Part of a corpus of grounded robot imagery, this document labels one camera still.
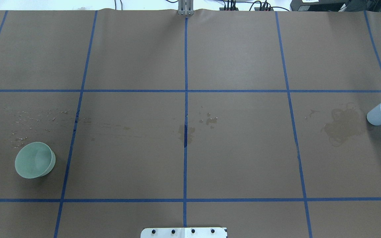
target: white label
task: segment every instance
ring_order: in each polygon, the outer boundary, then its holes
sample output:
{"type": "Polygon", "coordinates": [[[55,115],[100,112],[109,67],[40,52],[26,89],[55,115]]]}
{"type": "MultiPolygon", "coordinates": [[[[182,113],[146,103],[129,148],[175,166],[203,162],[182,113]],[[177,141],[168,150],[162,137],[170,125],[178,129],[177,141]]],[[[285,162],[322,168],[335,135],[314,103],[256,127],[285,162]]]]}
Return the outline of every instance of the white label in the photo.
{"type": "Polygon", "coordinates": [[[308,11],[308,9],[310,9],[310,6],[300,6],[298,11],[299,12],[302,12],[302,11],[308,11]]]}

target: horizontal blue line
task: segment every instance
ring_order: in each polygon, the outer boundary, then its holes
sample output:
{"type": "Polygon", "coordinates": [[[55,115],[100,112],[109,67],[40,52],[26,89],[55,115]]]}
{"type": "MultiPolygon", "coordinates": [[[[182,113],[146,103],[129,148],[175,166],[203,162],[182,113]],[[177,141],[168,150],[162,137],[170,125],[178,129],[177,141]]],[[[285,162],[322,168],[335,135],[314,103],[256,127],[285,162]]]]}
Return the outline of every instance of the horizontal blue line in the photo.
{"type": "Polygon", "coordinates": [[[64,199],[64,202],[183,202],[182,198],[155,199],[64,199]]]}
{"type": "Polygon", "coordinates": [[[2,198],[0,202],[60,202],[59,199],[2,198]]]}
{"type": "MultiPolygon", "coordinates": [[[[334,201],[381,201],[381,197],[313,197],[306,198],[307,202],[334,201]]],[[[60,202],[61,199],[22,199],[2,198],[0,202],[60,202]]],[[[155,199],[63,199],[63,202],[183,202],[182,198],[155,199]]],[[[190,198],[187,202],[304,202],[304,198],[190,198]]]]}
{"type": "MultiPolygon", "coordinates": [[[[82,92],[81,89],[0,89],[0,92],[82,92]]],[[[184,93],[181,89],[84,89],[83,92],[143,92],[143,93],[184,93]]],[[[188,90],[189,93],[286,93],[281,89],[227,89],[227,90],[188,90]]],[[[319,90],[319,89],[291,89],[291,93],[381,93],[381,90],[319,90]]]]}

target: metal bracket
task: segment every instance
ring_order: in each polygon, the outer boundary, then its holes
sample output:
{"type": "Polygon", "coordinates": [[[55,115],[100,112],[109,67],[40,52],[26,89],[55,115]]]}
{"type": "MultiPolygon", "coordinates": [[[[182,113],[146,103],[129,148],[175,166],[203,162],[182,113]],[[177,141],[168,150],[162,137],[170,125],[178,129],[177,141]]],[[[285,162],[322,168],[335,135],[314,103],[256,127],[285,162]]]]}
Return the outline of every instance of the metal bracket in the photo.
{"type": "Polygon", "coordinates": [[[178,14],[182,16],[193,15],[193,0],[179,0],[178,14]]]}
{"type": "Polygon", "coordinates": [[[141,238],[227,238],[227,228],[145,228],[141,232],[141,238]]]}

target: cable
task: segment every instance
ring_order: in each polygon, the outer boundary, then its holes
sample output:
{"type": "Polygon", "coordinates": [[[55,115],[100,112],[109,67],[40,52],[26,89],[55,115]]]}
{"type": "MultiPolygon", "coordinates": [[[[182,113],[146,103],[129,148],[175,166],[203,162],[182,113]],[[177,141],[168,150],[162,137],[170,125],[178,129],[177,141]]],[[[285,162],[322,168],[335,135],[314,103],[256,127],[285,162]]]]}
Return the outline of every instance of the cable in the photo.
{"type": "Polygon", "coordinates": [[[286,9],[286,8],[283,8],[283,7],[269,7],[269,8],[267,8],[266,11],[269,11],[269,10],[272,9],[272,8],[285,9],[286,11],[290,12],[290,10],[288,10],[288,9],[286,9]]]}
{"type": "Polygon", "coordinates": [[[260,8],[262,7],[262,4],[263,4],[263,3],[262,3],[261,1],[255,1],[255,2],[252,3],[252,5],[251,5],[251,7],[249,8],[249,10],[252,9],[252,6],[253,6],[256,2],[259,2],[259,3],[260,3],[260,8]]]}

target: black box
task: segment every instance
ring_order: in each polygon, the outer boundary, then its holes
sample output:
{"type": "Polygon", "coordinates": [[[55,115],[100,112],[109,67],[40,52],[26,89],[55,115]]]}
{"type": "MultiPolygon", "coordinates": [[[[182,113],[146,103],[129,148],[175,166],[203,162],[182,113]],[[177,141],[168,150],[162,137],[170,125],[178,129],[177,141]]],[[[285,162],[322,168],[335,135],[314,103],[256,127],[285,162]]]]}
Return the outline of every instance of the black box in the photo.
{"type": "Polygon", "coordinates": [[[292,0],[292,11],[309,12],[338,12],[347,0],[292,0]]]}

